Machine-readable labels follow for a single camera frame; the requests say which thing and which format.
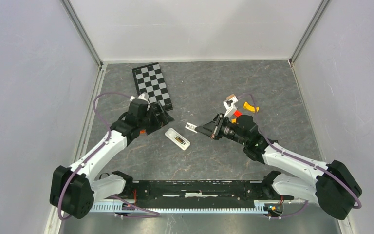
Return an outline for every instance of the white wall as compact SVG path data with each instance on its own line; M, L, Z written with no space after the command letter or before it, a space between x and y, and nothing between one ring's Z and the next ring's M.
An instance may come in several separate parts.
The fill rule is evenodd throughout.
M43 232L96 72L60 1L0 0L0 234Z
M324 156L363 189L357 233L374 233L374 1L331 1L296 60L296 75Z
M104 61L288 59L320 0L70 0Z

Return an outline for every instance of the yellow object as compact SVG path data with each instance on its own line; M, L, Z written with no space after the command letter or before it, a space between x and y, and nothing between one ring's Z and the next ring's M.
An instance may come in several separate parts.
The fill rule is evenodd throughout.
M245 102L244 105L243 105L243 108L245 110L248 110L248 111L251 111L254 113L254 106L251 106L249 103Z

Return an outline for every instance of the orange object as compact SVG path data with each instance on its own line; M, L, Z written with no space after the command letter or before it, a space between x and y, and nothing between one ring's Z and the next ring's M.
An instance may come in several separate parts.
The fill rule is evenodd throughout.
M233 115L237 118L241 116L242 114L239 111L235 111Z

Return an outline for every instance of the robotic arm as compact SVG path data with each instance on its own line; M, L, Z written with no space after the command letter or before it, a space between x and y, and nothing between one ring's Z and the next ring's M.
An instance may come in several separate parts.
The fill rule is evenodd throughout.
M272 171L266 176L262 184L264 192L271 197L279 194L306 199L318 204L330 216L345 219L354 207L355 199L337 181L318 168L336 176L359 197L362 189L346 166L336 160L327 164L303 157L281 147L276 140L269 140L272 142L269 144L258 132L252 116L241 115L237 117L235 123L230 122L229 117L236 111L235 102L237 102L236 97L229 96L224 102L226 113L217 114L213 121L195 130L211 139L226 137L242 144L244 153L251 160L278 167L296 176L288 176L279 171Z
M95 181L96 175L120 151L125 149L141 130L150 134L174 119L162 108L160 102L149 103L148 95L142 94L132 98L129 109L111 125L111 136L108 133L84 157L71 164L68 168L59 166L55 169L50 203L58 206L61 191L79 166L82 168L74 175L62 201L62 210L80 219L91 209L95 202L119 194L123 191L126 180L129 179L121 172L113 173L107 178Z

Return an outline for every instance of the black and white checkerboard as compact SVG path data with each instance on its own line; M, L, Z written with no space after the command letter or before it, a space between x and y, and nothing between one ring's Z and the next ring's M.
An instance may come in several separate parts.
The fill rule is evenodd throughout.
M159 101L164 110L173 109L167 85L158 63L134 68L132 74L138 95L148 93L150 103Z

